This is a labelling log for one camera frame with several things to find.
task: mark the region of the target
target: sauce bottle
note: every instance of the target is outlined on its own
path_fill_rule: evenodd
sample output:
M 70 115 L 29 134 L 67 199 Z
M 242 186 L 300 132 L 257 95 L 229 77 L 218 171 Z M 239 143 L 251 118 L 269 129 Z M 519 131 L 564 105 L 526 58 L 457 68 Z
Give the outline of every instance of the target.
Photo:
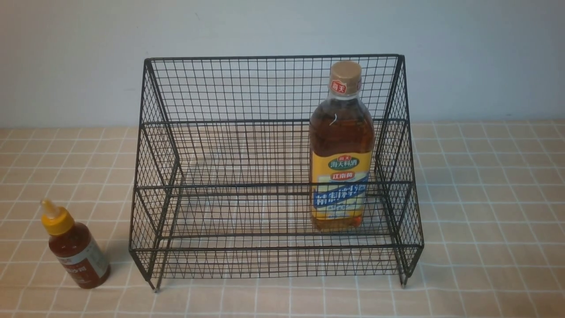
M 48 199 L 41 201 L 41 223 L 49 233 L 49 249 L 80 288 L 103 284 L 110 275 L 110 264 L 86 225 L 75 222 L 69 211 Z
M 371 154 L 373 120 L 359 99 L 361 66 L 339 61 L 331 67 L 329 93 L 310 117 L 310 182 L 341 182 L 311 190 L 312 222 L 318 230 L 361 225 Z

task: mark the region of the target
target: metal wire mesh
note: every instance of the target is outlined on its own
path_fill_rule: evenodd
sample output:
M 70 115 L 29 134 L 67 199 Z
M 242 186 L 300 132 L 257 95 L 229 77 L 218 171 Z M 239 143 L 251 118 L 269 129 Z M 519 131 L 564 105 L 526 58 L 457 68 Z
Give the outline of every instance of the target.
M 310 221 L 308 120 L 330 66 L 363 68 L 377 142 L 360 227 Z M 402 55 L 144 64 L 130 252 L 163 278 L 412 275 L 423 249 Z

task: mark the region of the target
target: bottle label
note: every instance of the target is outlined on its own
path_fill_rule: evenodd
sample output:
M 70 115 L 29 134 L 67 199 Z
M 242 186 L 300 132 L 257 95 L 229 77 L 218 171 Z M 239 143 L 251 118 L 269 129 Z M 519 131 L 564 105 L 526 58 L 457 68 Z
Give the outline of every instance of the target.
M 355 184 L 312 187 L 312 214 L 320 220 L 356 217 L 363 214 L 369 180 L 371 153 L 341 153 L 320 157 L 312 152 L 312 182 Z
M 77 255 L 57 257 L 57 259 L 77 283 L 96 281 L 108 270 L 108 261 L 93 238 L 90 239 L 88 246 Z

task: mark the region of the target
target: wire grid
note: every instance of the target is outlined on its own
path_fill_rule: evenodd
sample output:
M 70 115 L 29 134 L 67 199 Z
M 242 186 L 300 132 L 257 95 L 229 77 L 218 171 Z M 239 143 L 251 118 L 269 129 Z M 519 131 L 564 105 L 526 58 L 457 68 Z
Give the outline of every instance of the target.
M 310 221 L 308 119 L 332 64 L 363 68 L 378 140 L 360 227 Z M 399 274 L 423 249 L 401 55 L 148 59 L 130 251 L 162 278 Z

